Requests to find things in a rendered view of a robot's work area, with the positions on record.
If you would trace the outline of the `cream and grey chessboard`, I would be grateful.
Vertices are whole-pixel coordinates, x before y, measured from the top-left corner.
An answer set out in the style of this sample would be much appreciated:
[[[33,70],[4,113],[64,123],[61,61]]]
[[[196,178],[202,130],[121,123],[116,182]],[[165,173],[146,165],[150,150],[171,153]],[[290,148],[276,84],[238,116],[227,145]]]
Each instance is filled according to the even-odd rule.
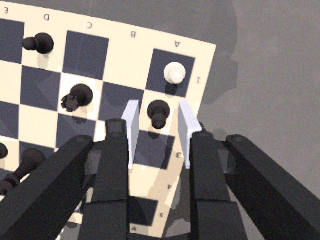
[[[22,47],[25,37],[50,34],[47,54]],[[104,140],[104,121],[121,118],[129,100],[139,100],[139,134],[129,169],[130,233],[161,237],[183,165],[178,100],[199,109],[214,44],[119,22],[0,1],[0,180],[21,164],[27,148],[48,159],[69,139]],[[164,77],[171,62],[185,69],[181,83]],[[60,103],[71,87],[88,85],[92,101],[72,113]],[[148,104],[170,107],[155,129]]]

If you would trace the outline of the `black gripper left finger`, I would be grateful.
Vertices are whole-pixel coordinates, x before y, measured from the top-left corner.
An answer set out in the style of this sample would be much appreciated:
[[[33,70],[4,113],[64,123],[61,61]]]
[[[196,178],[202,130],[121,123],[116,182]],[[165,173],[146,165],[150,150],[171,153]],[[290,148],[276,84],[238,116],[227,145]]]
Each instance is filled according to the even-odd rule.
[[[0,240],[56,240],[94,180],[77,240],[127,240],[139,100],[121,118],[104,122],[104,140],[69,139],[0,200]]]

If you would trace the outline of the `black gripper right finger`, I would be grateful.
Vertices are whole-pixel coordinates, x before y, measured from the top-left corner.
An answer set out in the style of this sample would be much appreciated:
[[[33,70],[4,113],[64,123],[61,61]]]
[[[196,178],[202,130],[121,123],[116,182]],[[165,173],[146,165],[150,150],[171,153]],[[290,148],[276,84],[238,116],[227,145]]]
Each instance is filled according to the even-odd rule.
[[[320,199],[245,136],[220,141],[204,130],[188,100],[178,100],[197,240],[248,240],[228,187],[265,240],[320,240]]]

